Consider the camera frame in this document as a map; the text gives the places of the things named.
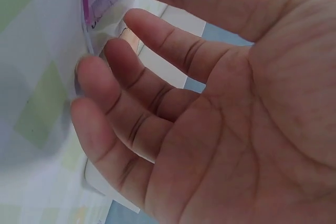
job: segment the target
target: hand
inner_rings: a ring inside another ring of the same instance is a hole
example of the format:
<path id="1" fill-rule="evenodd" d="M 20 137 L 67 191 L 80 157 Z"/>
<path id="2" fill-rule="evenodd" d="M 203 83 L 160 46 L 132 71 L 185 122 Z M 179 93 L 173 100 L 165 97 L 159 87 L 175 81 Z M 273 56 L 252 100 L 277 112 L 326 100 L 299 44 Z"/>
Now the hand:
<path id="1" fill-rule="evenodd" d="M 127 26 L 206 89 L 172 87 L 120 39 L 105 48 L 112 71 L 81 60 L 87 98 L 71 112 L 98 170 L 160 223 L 336 223 L 336 0 L 161 1 L 255 45 L 129 11 Z"/>

